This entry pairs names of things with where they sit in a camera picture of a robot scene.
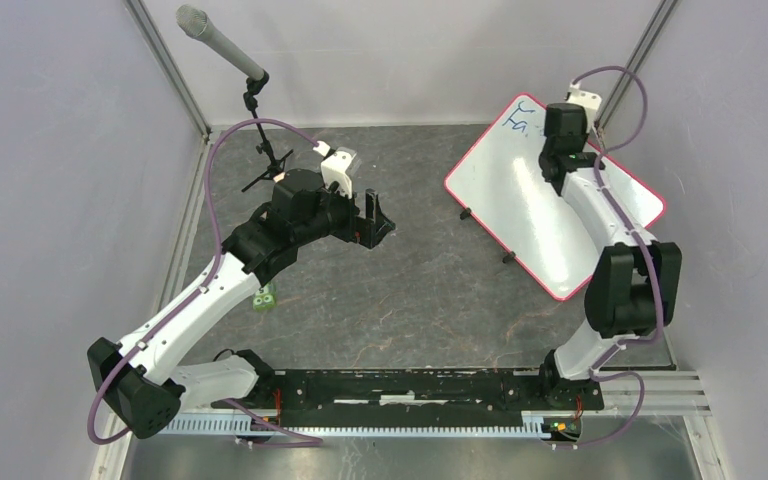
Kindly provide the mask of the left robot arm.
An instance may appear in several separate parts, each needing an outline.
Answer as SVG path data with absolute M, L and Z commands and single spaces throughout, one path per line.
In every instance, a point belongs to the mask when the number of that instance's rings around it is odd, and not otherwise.
M 295 263 L 302 247 L 334 237 L 372 249 L 394 228 L 374 190 L 359 209 L 355 194 L 343 194 L 335 180 L 305 169 L 285 173 L 270 200 L 221 242 L 178 297 L 121 340 L 100 338 L 90 346 L 93 404 L 107 404 L 140 439 L 159 433 L 182 409 L 226 399 L 266 405 L 274 381 L 244 357 L 188 366 L 182 358 L 231 309 Z

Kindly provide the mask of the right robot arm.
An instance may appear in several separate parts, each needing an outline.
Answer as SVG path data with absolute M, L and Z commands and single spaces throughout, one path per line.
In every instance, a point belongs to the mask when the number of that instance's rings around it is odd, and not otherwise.
M 584 106 L 547 105 L 541 174 L 601 250 L 585 291 L 583 323 L 540 368 L 538 396 L 551 408 L 600 382 L 599 369 L 619 351 L 663 336 L 682 265 L 678 245 L 658 241 L 613 193 L 602 156 L 585 149 L 590 130 Z

